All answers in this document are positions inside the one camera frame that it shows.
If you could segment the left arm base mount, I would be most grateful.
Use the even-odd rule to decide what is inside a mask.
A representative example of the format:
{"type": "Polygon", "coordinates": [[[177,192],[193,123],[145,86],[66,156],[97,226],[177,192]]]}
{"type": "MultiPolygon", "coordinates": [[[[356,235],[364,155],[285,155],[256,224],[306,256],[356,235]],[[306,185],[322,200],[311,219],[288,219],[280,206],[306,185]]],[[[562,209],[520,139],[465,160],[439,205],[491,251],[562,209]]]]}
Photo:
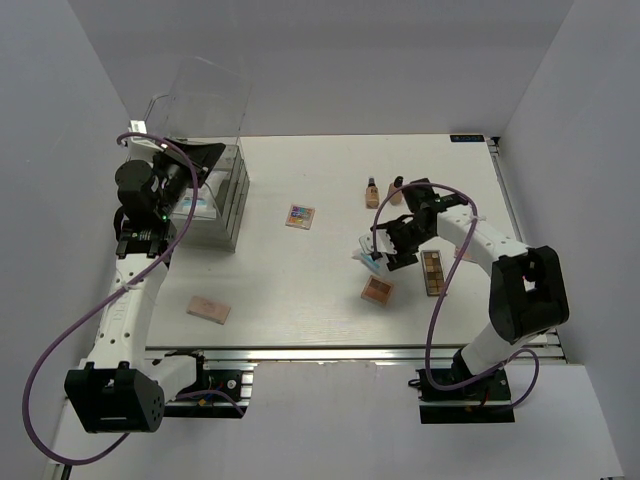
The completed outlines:
{"type": "Polygon", "coordinates": [[[213,360],[198,350],[158,352],[144,366],[163,388],[166,418],[240,419],[247,411],[251,366],[213,360]]]}

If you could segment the foundation bottle clear cap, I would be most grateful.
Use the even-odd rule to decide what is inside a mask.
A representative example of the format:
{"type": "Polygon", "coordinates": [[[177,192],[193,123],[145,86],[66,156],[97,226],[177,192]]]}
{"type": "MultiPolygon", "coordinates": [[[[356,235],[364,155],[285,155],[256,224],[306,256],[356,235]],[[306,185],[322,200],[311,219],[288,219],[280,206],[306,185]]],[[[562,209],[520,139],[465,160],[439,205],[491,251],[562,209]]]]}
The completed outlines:
{"type": "Polygon", "coordinates": [[[368,178],[365,190],[365,206],[368,209],[377,209],[380,204],[379,190],[373,176],[368,178]]]}

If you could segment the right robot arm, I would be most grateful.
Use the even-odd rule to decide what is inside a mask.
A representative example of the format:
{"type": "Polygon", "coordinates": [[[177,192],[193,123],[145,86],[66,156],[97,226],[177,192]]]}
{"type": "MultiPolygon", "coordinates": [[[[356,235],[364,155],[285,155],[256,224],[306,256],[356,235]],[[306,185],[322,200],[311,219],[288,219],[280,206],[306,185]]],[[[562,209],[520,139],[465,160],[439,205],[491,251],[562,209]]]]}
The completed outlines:
{"type": "Polygon", "coordinates": [[[359,239],[363,260],[374,271],[392,272],[417,263],[421,246],[434,238],[458,250],[433,308],[427,350],[464,255],[471,255],[489,278],[488,324],[455,354],[449,381],[440,383],[430,368],[425,370],[433,389],[475,398],[498,370],[533,353],[527,346],[532,339],[568,320],[559,256],[549,246],[531,247],[499,232],[480,215],[471,197],[456,188],[421,179],[396,191],[404,197],[408,214],[387,222],[375,218],[359,239]]]}

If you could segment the white blue wipes packet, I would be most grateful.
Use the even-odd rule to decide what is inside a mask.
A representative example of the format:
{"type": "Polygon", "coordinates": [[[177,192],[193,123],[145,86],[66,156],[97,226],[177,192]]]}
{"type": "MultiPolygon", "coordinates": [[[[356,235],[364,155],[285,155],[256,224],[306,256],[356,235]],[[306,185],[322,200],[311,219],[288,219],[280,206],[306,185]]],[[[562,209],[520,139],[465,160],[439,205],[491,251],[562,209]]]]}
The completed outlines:
{"type": "Polygon", "coordinates": [[[370,234],[363,235],[358,239],[359,247],[352,254],[354,260],[359,261],[367,267],[373,274],[385,277],[390,273],[389,255],[384,251],[373,251],[373,239],[370,234]]]}

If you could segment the clear acrylic makeup organizer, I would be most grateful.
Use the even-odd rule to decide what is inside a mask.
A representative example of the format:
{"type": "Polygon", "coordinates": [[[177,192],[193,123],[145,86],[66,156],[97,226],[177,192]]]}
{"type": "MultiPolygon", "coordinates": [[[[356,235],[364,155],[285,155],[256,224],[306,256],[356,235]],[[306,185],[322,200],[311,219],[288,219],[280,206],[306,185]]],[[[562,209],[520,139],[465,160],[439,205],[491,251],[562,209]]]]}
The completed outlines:
{"type": "Polygon", "coordinates": [[[149,104],[147,130],[179,146],[206,176],[172,214],[180,229],[196,204],[185,246],[236,249],[250,186],[240,145],[250,93],[245,76],[195,57],[181,62],[169,91],[149,104]]]}

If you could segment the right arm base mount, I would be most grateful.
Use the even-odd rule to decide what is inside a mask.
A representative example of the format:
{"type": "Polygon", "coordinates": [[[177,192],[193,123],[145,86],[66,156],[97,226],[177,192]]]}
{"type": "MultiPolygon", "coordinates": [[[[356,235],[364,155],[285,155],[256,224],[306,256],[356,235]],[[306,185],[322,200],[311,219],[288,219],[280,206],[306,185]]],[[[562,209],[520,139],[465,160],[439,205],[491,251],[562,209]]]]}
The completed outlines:
{"type": "Polygon", "coordinates": [[[451,391],[435,389],[424,369],[408,381],[418,392],[420,421],[426,425],[507,424],[515,422],[511,390],[506,373],[451,391]]]}

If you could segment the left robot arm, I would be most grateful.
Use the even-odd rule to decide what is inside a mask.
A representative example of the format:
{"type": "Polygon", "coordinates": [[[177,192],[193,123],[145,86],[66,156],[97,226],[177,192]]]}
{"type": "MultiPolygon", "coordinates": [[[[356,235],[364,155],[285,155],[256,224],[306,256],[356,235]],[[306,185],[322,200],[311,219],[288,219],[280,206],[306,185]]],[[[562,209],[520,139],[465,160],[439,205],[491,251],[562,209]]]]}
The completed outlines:
{"type": "Polygon", "coordinates": [[[211,387],[204,358],[178,351],[145,357],[151,317],[178,237],[170,216],[185,192],[200,187],[222,156],[222,143],[182,145],[188,156],[151,150],[115,173],[116,299],[105,307],[86,363],[70,370],[64,389],[88,433],[156,431],[167,402],[199,399],[211,387]]]}

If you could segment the foundation bottle black pump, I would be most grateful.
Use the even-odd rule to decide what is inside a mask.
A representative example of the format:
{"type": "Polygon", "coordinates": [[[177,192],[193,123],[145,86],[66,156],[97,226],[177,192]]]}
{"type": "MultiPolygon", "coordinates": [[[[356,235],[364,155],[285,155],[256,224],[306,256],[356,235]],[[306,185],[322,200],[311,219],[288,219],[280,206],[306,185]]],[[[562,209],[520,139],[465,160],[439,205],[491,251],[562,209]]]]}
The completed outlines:
{"type": "Polygon", "coordinates": [[[401,187],[404,184],[404,177],[397,176],[390,184],[388,188],[389,203],[393,206],[398,206],[403,202],[403,194],[401,187]]]}

